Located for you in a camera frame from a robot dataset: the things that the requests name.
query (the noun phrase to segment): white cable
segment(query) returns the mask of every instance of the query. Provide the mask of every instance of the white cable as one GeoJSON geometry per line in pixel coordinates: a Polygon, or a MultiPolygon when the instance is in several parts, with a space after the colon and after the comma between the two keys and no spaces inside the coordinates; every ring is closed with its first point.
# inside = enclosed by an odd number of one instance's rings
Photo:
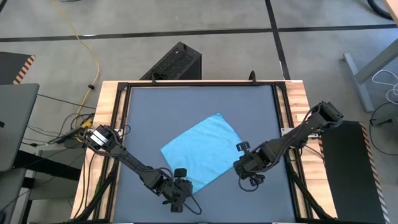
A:
{"type": "Polygon", "coordinates": [[[392,73],[392,72],[390,72],[390,71],[388,71],[388,70],[380,70],[380,71],[376,72],[376,74],[373,75],[373,77],[372,77],[372,82],[377,83],[377,84],[392,86],[392,89],[390,89],[389,91],[387,91],[387,93],[386,93],[386,98],[387,98],[387,100],[388,100],[390,103],[393,103],[393,104],[395,104],[395,105],[398,105],[398,103],[396,103],[395,101],[393,101],[393,100],[391,100],[391,99],[389,98],[389,93],[390,93],[390,92],[393,92],[393,94],[394,94],[395,96],[398,96],[398,76],[397,76],[396,74],[394,74],[394,73],[392,73]],[[393,76],[397,79],[397,83],[396,83],[396,84],[391,84],[391,83],[385,83],[385,82],[374,81],[374,78],[375,78],[378,74],[380,74],[381,72],[387,72],[387,73],[393,75],[393,76]]]}

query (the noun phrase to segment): gray floor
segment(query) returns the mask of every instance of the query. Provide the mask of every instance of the gray floor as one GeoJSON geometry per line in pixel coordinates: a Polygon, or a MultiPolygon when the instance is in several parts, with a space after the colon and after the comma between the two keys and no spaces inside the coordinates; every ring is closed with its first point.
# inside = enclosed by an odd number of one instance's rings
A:
{"type": "MultiPolygon", "coordinates": [[[[271,2],[279,27],[393,24],[375,15],[366,0],[271,2]]],[[[59,2],[59,5],[77,31],[84,35],[271,27],[263,0],[82,0],[59,2]]],[[[0,13],[0,30],[0,38],[73,35],[48,0],[8,0],[0,13]]],[[[369,114],[363,111],[340,59],[343,53],[351,53],[360,68],[397,37],[398,29],[280,33],[290,76],[304,80],[310,104],[332,101],[347,119],[366,125],[369,114]]],[[[251,70],[256,71],[259,79],[283,79],[272,33],[87,40],[98,56],[101,76],[98,90],[90,95],[86,104],[96,106],[103,80],[140,78],[178,41],[203,54],[203,79],[247,79],[251,70]]],[[[95,76],[90,54],[74,40],[3,42],[0,50],[36,55],[23,83],[39,83],[39,92],[45,95],[80,103],[95,76]]],[[[398,72],[398,61],[387,67],[398,72]]],[[[368,88],[375,105],[386,101],[384,87],[368,83],[368,88]]],[[[30,124],[57,131],[66,115],[76,109],[72,105],[38,98],[30,124]]],[[[381,114],[396,109],[396,106],[384,108],[381,114]]],[[[381,149],[398,153],[398,142],[389,125],[375,128],[373,134],[381,149]]],[[[49,139],[31,131],[25,136],[49,139]]],[[[33,151],[28,147],[23,150],[33,151]]],[[[376,150],[374,157],[391,223],[397,223],[398,158],[376,150]]],[[[65,163],[73,158],[65,157],[65,163]]],[[[66,196],[65,199],[38,200],[32,206],[29,221],[62,222],[69,214],[66,196]]]]}

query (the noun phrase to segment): black box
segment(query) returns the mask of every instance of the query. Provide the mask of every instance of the black box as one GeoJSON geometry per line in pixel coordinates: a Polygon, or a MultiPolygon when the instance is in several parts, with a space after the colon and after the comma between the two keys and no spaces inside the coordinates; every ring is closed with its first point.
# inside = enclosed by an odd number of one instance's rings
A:
{"type": "Polygon", "coordinates": [[[140,80],[201,80],[201,53],[178,42],[140,80]]]}

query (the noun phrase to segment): blue towel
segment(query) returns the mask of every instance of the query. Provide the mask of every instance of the blue towel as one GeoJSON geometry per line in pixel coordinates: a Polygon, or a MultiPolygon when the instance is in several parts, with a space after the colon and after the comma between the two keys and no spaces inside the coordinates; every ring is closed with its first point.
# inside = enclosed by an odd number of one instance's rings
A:
{"type": "Polygon", "coordinates": [[[204,188],[232,168],[242,156],[236,149],[242,140],[219,113],[214,114],[185,131],[160,151],[172,171],[187,169],[193,193],[204,188]]]}

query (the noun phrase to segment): yellow cable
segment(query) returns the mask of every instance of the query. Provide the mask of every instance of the yellow cable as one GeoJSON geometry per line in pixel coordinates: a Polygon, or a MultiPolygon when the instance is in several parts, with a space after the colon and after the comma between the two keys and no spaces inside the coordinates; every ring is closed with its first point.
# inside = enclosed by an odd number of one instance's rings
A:
{"type": "MultiPolygon", "coordinates": [[[[95,86],[96,82],[98,81],[98,77],[99,77],[99,75],[100,75],[100,65],[98,64],[98,60],[97,60],[96,55],[94,54],[94,52],[93,52],[83,41],[80,40],[79,34],[78,34],[78,32],[75,30],[75,27],[73,26],[72,22],[70,21],[70,19],[68,18],[68,16],[63,12],[63,10],[59,7],[59,5],[57,4],[57,2],[56,2],[55,0],[51,0],[51,2],[52,2],[52,4],[54,4],[54,6],[58,9],[58,11],[59,11],[59,13],[61,14],[61,16],[69,23],[70,28],[72,29],[73,33],[75,33],[75,36],[76,36],[76,38],[79,40],[79,42],[80,42],[81,44],[83,44],[83,45],[87,48],[87,50],[90,52],[91,57],[94,59],[95,65],[97,66],[97,74],[96,74],[96,76],[95,76],[95,79],[93,80],[92,85],[95,86]]],[[[87,93],[86,93],[86,95],[85,95],[83,101],[82,101],[81,104],[80,104],[79,110],[77,111],[76,118],[79,116],[82,107],[83,107],[84,104],[86,103],[86,100],[87,100],[88,95],[90,94],[90,91],[91,91],[91,88],[89,88],[89,89],[87,90],[87,93]]],[[[75,124],[74,124],[74,128],[76,128],[76,127],[77,127],[77,119],[75,120],[75,124]]]]}

